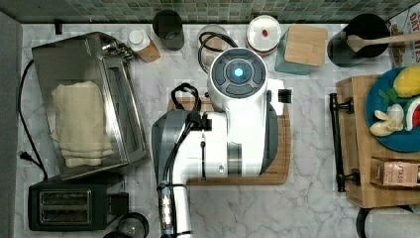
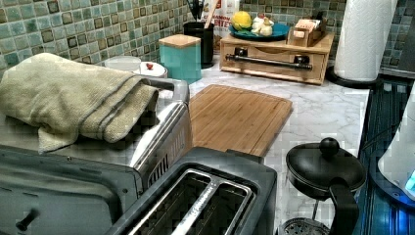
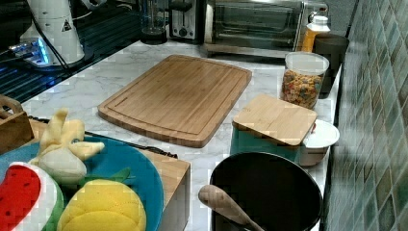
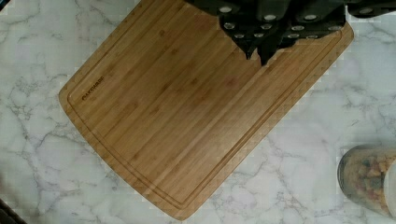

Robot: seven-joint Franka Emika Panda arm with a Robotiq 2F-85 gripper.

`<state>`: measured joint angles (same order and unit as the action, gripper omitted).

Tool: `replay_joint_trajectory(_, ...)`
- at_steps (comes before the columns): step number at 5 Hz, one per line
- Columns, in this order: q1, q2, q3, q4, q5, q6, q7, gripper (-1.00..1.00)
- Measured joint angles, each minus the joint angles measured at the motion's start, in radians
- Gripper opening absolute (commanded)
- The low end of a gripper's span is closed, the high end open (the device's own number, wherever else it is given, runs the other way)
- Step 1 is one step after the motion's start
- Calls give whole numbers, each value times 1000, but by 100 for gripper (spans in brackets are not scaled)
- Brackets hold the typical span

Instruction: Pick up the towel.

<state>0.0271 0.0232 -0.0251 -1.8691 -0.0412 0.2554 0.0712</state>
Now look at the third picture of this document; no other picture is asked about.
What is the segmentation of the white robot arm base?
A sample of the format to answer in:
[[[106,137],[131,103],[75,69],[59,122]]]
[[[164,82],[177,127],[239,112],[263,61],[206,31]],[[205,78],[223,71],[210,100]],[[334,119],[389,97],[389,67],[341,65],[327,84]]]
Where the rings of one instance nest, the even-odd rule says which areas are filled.
[[[10,50],[36,67],[68,68],[85,57],[68,0],[26,0],[32,25]]]

